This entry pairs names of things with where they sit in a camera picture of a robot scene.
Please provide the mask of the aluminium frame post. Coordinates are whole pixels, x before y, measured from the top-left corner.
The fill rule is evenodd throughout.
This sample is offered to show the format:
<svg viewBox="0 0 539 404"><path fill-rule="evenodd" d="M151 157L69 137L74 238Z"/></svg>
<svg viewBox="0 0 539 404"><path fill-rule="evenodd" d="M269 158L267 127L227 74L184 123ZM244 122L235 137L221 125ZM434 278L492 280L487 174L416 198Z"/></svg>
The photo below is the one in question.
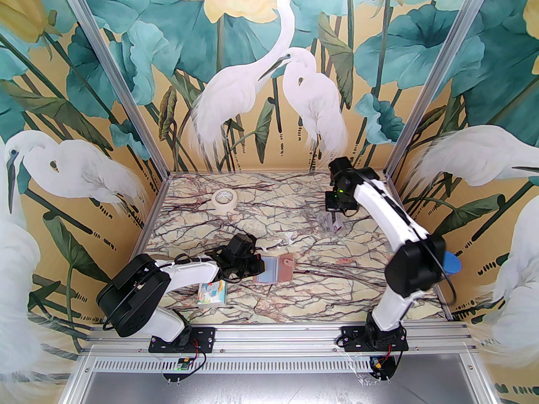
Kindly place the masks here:
<svg viewBox="0 0 539 404"><path fill-rule="evenodd" d="M99 62L101 63L116 95L118 96L122 106L133 126L139 133L143 144L146 146L151 159L153 160L156 171L163 180L169 177L169 167L165 162L160 150L154 141L153 136L148 129L143 116L133 99L131 91L120 71L118 64L112 56L108 42L104 38L102 31L98 27L90 7L86 0L67 0L71 10L73 11L77 21L83 32L85 33L93 51L95 52Z"/></svg>
<svg viewBox="0 0 539 404"><path fill-rule="evenodd" d="M398 141L385 164L383 173L390 179L397 168L400 160L403 159L405 150L410 144L426 109L435 98L435 94L441 88L443 79L446 77L457 52L460 50L474 19L477 17L481 6L485 0L463 0L462 6L457 13L456 19L448 32L445 42L426 78L420 94L412 108L406 125L401 132Z"/></svg>

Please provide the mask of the pink leather card holder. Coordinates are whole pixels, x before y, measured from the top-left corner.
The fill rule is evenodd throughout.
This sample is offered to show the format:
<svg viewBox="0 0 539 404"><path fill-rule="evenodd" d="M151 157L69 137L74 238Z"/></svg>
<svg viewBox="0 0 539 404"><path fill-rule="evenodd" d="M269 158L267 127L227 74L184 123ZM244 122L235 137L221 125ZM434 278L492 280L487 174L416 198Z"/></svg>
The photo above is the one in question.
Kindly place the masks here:
<svg viewBox="0 0 539 404"><path fill-rule="evenodd" d="M295 270L294 256L286 253L281 256L261 256L265 270L256 275L253 282L257 284L277 284L291 281Z"/></svg>

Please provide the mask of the grey slotted metal panel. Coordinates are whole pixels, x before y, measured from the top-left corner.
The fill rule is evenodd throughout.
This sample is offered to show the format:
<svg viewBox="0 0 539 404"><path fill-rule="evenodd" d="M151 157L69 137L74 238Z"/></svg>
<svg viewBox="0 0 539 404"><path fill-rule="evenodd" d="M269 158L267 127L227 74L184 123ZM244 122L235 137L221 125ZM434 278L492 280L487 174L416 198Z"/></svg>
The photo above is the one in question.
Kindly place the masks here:
<svg viewBox="0 0 539 404"><path fill-rule="evenodd" d="M98 372L71 377L58 404L501 404L470 355L404 356L386 382L353 372L162 374Z"/></svg>

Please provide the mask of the white tape roll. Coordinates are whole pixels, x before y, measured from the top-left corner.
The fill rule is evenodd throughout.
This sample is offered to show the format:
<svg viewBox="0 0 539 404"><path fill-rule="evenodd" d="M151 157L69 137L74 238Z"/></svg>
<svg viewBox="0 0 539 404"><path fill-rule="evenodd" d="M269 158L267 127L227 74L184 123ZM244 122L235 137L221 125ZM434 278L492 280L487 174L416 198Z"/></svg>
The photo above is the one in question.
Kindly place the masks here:
<svg viewBox="0 0 539 404"><path fill-rule="evenodd" d="M237 206L237 193L233 189L219 189L212 195L211 204L217 214L232 212Z"/></svg>

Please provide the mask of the clear plastic card box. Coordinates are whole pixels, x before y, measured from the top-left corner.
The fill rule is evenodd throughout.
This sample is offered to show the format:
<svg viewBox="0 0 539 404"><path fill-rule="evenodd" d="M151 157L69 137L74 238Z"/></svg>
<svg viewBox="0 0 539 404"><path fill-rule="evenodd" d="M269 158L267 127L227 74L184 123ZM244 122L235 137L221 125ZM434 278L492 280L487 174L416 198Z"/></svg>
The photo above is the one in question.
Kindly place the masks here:
<svg viewBox="0 0 539 404"><path fill-rule="evenodd" d="M342 226L336 226L336 223L335 225L331 225L331 215L327 211L318 214L317 220L320 227L327 232L337 233L343 228L343 222Z"/></svg>

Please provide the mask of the clear tube with blue lid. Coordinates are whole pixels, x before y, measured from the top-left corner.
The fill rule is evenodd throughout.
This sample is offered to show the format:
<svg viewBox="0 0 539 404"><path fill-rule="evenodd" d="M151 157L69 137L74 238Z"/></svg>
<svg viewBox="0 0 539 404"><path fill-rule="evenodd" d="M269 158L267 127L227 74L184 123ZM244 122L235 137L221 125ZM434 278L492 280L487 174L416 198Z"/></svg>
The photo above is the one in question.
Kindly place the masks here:
<svg viewBox="0 0 539 404"><path fill-rule="evenodd" d="M448 276L454 275L462 269L462 264L458 256L449 251L446 251L443 255L442 266Z"/></svg>

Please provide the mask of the cartoon print tissue pack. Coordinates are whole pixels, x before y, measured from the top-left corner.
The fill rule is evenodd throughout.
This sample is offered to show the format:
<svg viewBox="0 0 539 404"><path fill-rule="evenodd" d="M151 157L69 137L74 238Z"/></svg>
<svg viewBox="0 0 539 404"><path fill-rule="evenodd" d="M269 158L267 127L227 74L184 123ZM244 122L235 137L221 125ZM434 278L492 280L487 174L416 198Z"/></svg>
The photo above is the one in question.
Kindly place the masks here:
<svg viewBox="0 0 539 404"><path fill-rule="evenodd" d="M224 280L212 283L201 283L198 287L198 307L224 306L227 303L227 285Z"/></svg>

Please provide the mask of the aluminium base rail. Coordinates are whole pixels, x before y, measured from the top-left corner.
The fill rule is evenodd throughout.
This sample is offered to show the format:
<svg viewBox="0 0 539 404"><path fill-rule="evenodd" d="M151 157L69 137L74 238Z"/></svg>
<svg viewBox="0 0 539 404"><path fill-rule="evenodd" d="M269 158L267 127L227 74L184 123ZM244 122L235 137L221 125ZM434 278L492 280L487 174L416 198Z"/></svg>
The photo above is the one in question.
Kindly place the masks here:
<svg viewBox="0 0 539 404"><path fill-rule="evenodd" d="M442 319L406 321L407 342L412 354L443 354L477 352L477 345L463 322ZM352 323L271 323L218 324L214 326L213 355L308 355L335 351L342 328L352 329ZM120 338L113 331L94 328L83 344L83 354L145 354L150 337L137 333Z"/></svg>

